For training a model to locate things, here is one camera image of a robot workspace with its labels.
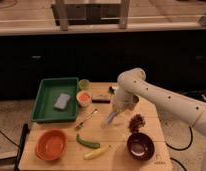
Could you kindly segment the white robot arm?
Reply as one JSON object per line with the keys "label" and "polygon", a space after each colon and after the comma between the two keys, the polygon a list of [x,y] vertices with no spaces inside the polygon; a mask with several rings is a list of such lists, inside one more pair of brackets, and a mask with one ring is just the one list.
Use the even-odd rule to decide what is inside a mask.
{"label": "white robot arm", "polygon": [[116,114],[128,109],[134,96],[141,96],[174,114],[206,137],[206,102],[149,84],[145,79],[146,74],[141,68],[122,72],[118,76],[118,89],[113,97]]}

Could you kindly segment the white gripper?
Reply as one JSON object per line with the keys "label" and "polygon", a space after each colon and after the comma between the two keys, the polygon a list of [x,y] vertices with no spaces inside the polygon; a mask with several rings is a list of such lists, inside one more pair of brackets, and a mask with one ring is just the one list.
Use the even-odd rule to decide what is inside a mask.
{"label": "white gripper", "polygon": [[119,115],[125,110],[133,110],[139,98],[130,92],[125,91],[123,88],[119,87],[115,92],[112,100],[112,110]]}

